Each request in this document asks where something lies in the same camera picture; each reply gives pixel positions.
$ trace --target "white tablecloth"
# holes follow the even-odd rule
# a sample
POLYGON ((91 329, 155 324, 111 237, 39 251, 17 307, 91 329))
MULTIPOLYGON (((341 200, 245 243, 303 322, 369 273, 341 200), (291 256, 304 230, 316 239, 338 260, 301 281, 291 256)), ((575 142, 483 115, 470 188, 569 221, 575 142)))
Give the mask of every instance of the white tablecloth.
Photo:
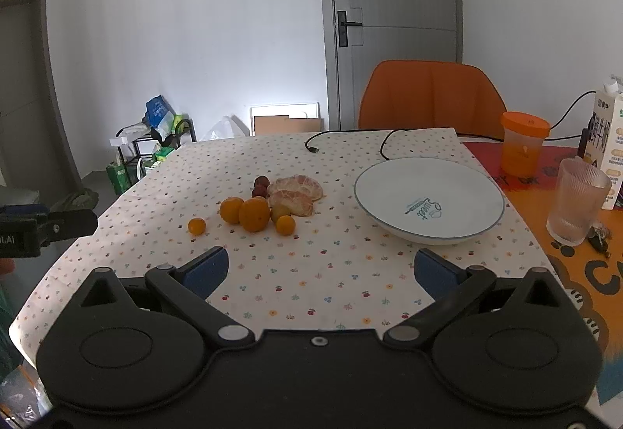
MULTIPOLYGON (((13 342, 34 361, 37 347, 74 291, 98 266, 122 277, 142 276, 163 262, 181 266, 214 245, 229 253, 225 282, 208 301, 256 334, 264 328, 350 329, 380 333, 430 304, 415 282, 418 245, 378 227, 353 196, 356 177, 382 161, 386 132, 249 137, 187 145, 121 196, 91 237, 78 239, 51 267, 11 325, 13 342), (221 200, 250 198, 253 181, 295 174, 316 178, 325 191, 315 214, 297 218, 294 236, 272 223, 249 234, 225 224, 221 200), (190 218, 207 219, 203 236, 187 231, 190 218)), ((452 129, 394 134, 390 158, 434 156, 485 172, 452 129)), ((480 263, 500 276, 522 277, 533 266, 553 271, 512 204, 496 227, 478 239, 433 250, 462 267, 480 263)))

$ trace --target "metal rack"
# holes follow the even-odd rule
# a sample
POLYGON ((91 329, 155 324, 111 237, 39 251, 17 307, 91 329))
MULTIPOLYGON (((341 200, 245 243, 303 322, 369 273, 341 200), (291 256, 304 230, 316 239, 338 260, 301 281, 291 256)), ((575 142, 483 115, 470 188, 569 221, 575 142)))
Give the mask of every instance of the metal rack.
MULTIPOLYGON (((128 127, 122 128, 119 132, 117 132, 116 136, 119 137, 121 133, 128 127)), ((180 120, 175 126, 175 132, 172 132, 167 136, 163 141, 161 140, 159 135, 154 134, 154 129, 152 128, 151 133, 148 135, 142 135, 141 137, 137 137, 134 141, 132 141, 132 146, 134 148, 134 152, 136 153, 132 158, 125 159, 123 156, 123 152, 121 151, 121 147, 117 146, 117 151, 119 152, 119 159, 121 160, 121 165, 125 171, 126 176, 128 177, 128 181, 130 182, 130 186, 135 185, 138 182, 138 178, 136 177, 136 166, 139 164, 141 160, 150 160, 152 155, 141 155, 141 152, 138 148, 138 144, 142 141, 158 141, 163 147, 172 147, 177 149, 180 147, 180 138, 186 134, 190 133, 192 142, 197 142, 197 136, 195 135, 194 126, 192 125, 192 121, 188 118, 184 118, 180 120)), ((141 177, 145 176, 145 169, 141 165, 140 167, 141 177)))

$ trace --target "table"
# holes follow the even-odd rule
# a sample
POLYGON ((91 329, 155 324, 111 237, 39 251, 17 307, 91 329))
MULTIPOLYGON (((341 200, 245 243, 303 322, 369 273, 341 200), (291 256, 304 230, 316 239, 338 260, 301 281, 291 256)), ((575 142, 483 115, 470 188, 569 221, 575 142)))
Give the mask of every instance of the table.
MULTIPOLYGON (((11 325, 11 339, 34 362, 50 325, 95 267, 142 276, 165 261, 185 264, 217 244, 227 249, 230 269, 209 302, 256 334, 264 328, 384 332, 432 302, 413 277, 418 245, 378 227, 353 196, 356 177, 382 161, 385 135, 326 134, 313 142, 319 153, 304 148, 308 134, 185 145, 124 193, 99 219, 96 233, 78 239, 51 267, 11 325), (294 236, 278 236, 272 224, 248 234, 218 216, 221 200, 250 197, 262 174, 307 174, 322 184, 326 197, 313 216, 297 218, 294 236), (193 216, 207 219, 203 236, 186 230, 193 216)), ((452 129, 398 132, 384 152, 390 158, 444 158, 485 172, 452 129)), ((435 251, 459 266, 481 263, 500 276, 551 268, 512 203, 506 206, 502 220, 478 239, 435 251)))
MULTIPOLYGON (((500 170, 501 145, 468 142, 466 146, 524 218, 596 336, 604 355, 604 369, 597 383, 597 392, 601 403, 608 402, 623 392, 623 211, 615 209, 599 213, 599 220, 613 232, 613 238, 609 240, 609 260, 587 241, 575 248, 562 246, 549 236, 545 223, 554 198, 560 161, 573 158, 577 150, 544 147, 535 178, 520 180, 500 170)), ((623 424, 623 417, 617 427, 620 424, 623 424)))

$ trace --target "ribbed glass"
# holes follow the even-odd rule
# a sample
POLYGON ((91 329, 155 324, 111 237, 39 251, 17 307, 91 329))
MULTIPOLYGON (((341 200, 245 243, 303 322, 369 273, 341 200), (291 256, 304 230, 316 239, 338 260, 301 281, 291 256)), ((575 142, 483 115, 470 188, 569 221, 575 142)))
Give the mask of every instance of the ribbed glass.
POLYGON ((556 195, 547 218, 547 231, 561 244, 584 241, 612 183, 603 172, 580 158, 565 158, 558 168, 556 195))

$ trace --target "orange chair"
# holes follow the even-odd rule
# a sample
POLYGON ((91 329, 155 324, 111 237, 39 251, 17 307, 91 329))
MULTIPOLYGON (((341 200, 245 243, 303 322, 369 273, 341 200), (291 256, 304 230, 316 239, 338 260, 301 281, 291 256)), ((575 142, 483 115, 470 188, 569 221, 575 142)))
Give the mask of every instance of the orange chair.
POLYGON ((417 60, 381 62, 359 108, 359 128, 454 127, 504 138, 504 101, 482 70, 417 60))

